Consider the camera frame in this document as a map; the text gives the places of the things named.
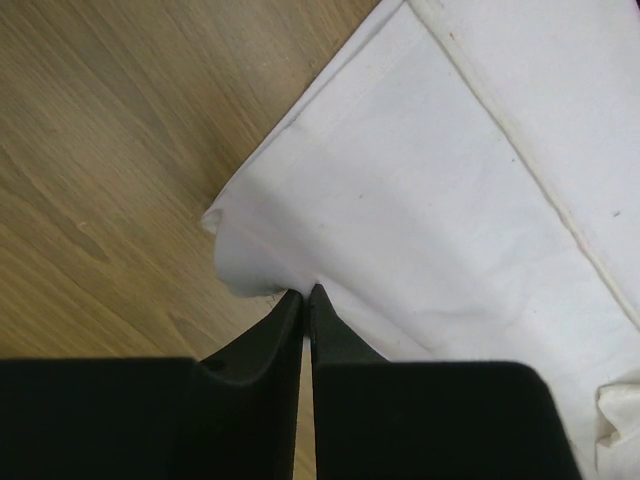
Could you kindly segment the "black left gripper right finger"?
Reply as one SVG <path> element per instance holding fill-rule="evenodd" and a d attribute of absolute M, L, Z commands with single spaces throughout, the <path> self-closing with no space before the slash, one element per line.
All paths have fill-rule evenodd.
<path fill-rule="evenodd" d="M 577 479 L 552 395 L 517 362 L 391 362 L 309 297 L 321 479 Z"/>

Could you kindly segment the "white t-shirt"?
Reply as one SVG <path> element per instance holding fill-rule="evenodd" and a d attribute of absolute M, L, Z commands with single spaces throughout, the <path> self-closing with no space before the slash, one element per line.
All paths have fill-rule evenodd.
<path fill-rule="evenodd" d="M 639 8 L 383 1 L 203 217 L 237 295 L 391 360 L 511 360 L 587 479 L 639 475 Z"/>

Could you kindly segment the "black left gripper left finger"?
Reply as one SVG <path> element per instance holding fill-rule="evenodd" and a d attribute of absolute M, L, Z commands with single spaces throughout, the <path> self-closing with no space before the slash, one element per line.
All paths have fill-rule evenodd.
<path fill-rule="evenodd" d="M 7 359 L 5 479 L 289 479 L 303 300 L 204 360 Z"/>

